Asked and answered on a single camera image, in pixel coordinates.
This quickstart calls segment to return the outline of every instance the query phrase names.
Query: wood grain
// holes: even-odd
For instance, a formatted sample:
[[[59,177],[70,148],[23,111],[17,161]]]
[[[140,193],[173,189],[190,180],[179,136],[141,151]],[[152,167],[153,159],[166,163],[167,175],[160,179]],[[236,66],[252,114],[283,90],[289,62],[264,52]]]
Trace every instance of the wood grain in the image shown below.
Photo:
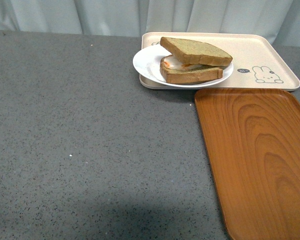
[[[300,104],[279,89],[206,88],[195,104],[234,240],[300,240]]]

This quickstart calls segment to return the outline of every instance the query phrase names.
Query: cartoon bunny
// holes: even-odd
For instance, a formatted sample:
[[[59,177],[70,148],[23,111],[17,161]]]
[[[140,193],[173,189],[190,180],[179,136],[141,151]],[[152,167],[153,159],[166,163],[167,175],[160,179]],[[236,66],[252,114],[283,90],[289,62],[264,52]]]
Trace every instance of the cartoon bunny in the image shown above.
[[[282,84],[284,82],[267,66],[254,66],[252,70],[257,83]]]

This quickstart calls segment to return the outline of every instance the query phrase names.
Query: tray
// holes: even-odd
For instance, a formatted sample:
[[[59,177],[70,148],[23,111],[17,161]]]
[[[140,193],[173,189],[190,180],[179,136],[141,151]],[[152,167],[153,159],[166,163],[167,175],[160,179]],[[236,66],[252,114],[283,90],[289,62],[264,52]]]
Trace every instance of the tray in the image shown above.
[[[234,240],[300,240],[300,104],[280,89],[205,88],[195,105]]]
[[[233,57],[234,71],[225,81],[210,88],[269,88],[294,91],[300,80],[263,37],[251,34],[148,32],[142,36],[141,48],[159,44],[162,36],[184,38],[213,44]],[[149,89],[182,89],[139,76]]]

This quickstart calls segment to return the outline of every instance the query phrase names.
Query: sandwich filling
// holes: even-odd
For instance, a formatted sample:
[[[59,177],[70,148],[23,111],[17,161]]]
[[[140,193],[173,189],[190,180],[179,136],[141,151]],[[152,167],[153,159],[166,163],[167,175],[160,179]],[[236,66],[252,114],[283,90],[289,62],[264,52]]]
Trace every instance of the sandwich filling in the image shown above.
[[[163,63],[168,69],[175,69],[175,70],[182,70],[182,71],[188,71],[188,70],[196,69],[196,68],[199,68],[202,66],[202,64],[182,63],[173,55],[166,56],[164,58]]]

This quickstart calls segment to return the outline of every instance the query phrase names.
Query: bread slice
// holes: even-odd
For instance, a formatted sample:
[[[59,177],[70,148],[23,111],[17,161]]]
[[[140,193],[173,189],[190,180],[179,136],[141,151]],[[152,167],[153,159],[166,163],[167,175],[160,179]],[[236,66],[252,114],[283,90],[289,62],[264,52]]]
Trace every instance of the bread slice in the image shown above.
[[[164,64],[165,58],[160,61],[160,73],[169,84],[200,84],[223,77],[223,69],[215,66],[203,65],[187,71],[170,69]]]
[[[224,50],[201,41],[163,36],[160,45],[184,64],[227,67],[233,59]]]

